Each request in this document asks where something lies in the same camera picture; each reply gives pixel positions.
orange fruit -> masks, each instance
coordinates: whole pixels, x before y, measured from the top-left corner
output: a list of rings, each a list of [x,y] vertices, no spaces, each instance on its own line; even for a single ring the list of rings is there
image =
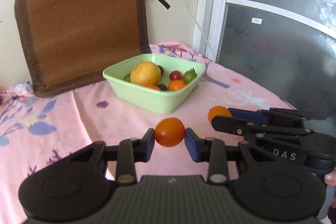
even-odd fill
[[[144,87],[152,89],[152,90],[159,90],[159,91],[161,91],[160,88],[157,85],[148,84],[148,85],[144,85]]]
[[[170,91],[181,90],[185,86],[186,86],[186,83],[183,82],[183,80],[174,80],[169,83],[168,90]]]
[[[185,135],[183,123],[178,118],[166,118],[154,129],[154,138],[159,145],[172,147],[178,145]]]
[[[130,82],[136,85],[158,85],[161,71],[153,62],[144,61],[137,65],[131,72]]]
[[[209,122],[211,123],[212,119],[216,117],[217,115],[233,117],[231,112],[227,108],[223,106],[215,106],[209,110],[209,113],[208,113]]]

light green plastic bowl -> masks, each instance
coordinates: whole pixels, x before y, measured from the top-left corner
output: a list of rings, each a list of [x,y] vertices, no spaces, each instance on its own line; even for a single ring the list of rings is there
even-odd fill
[[[124,76],[131,73],[143,61],[151,61],[163,67],[164,73],[161,76],[160,84],[165,84],[166,86],[170,82],[169,74],[174,70],[184,74],[194,68],[197,77],[185,88],[177,91],[151,90],[124,81]],[[184,102],[204,72],[205,66],[199,63],[163,54],[142,54],[106,68],[103,71],[103,77],[110,83],[119,98],[152,112],[168,114]]]

fruit in basket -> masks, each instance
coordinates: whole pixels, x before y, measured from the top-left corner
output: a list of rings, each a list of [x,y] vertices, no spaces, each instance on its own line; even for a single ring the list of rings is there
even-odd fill
[[[183,80],[174,80],[174,81],[171,81],[169,83],[168,90],[170,90],[170,91],[181,90],[185,86],[186,86],[186,84]]]
[[[124,81],[126,81],[126,82],[130,82],[131,81],[131,74],[130,73],[128,73],[128,74],[125,75]]]
[[[167,87],[166,85],[164,85],[164,84],[160,84],[158,87],[159,87],[160,90],[162,90],[162,91],[167,91],[167,90],[168,90],[168,87]]]
[[[212,119],[218,115],[233,117],[231,112],[227,108],[223,106],[215,106],[209,110],[209,113],[208,113],[209,122],[211,123]]]
[[[144,87],[148,88],[148,89],[152,89],[152,90],[159,90],[159,91],[161,91],[161,89],[157,85],[148,84],[148,85],[144,85]]]
[[[161,75],[162,75],[163,74],[163,67],[161,67],[161,66],[158,66],[158,67],[159,67]]]
[[[185,135],[183,123],[177,118],[166,118],[154,129],[154,137],[159,145],[172,147],[178,145]]]
[[[174,70],[169,74],[169,79],[171,81],[182,80],[182,78],[183,78],[182,73],[180,73],[178,70]]]
[[[131,72],[130,81],[136,85],[158,85],[161,71],[153,62],[144,61],[137,65]]]
[[[186,83],[186,84],[189,84],[192,80],[194,80],[195,78],[197,77],[197,74],[193,69],[191,70],[188,70],[184,75],[183,75],[183,81]]]

sticker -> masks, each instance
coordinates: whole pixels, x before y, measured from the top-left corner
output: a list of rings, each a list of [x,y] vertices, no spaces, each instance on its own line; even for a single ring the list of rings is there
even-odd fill
[[[252,23],[254,24],[261,24],[263,22],[263,19],[262,18],[255,18],[255,17],[252,17]]]

brown chair cushion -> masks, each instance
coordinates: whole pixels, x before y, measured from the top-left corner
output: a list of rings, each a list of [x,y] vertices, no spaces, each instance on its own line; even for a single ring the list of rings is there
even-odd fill
[[[16,0],[37,96],[103,80],[102,70],[150,52],[145,0]]]

